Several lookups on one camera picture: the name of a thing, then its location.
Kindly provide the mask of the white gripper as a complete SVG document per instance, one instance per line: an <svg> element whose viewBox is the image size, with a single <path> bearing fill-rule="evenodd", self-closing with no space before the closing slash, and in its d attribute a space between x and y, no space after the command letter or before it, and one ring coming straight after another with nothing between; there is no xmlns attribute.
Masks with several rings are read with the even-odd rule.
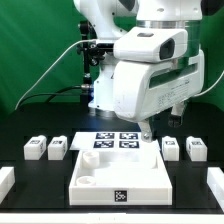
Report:
<svg viewBox="0 0 224 224"><path fill-rule="evenodd" d="M141 139L152 141L147 118L172 107L168 125L182 125L185 102L202 90L204 53L189 59L178 75L172 61L149 64L120 61L114 71L113 106L116 115L130 122L139 122Z"/></svg>

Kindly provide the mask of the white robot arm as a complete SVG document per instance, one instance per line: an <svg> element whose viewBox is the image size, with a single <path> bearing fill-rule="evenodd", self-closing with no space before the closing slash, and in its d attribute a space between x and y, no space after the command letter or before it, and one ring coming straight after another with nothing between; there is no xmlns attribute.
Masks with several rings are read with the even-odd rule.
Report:
<svg viewBox="0 0 224 224"><path fill-rule="evenodd" d="M149 118L169 109L182 124L185 102L204 83L200 22L224 0L73 0L96 40L85 53L100 66L89 107L139 125L150 142Z"/></svg>

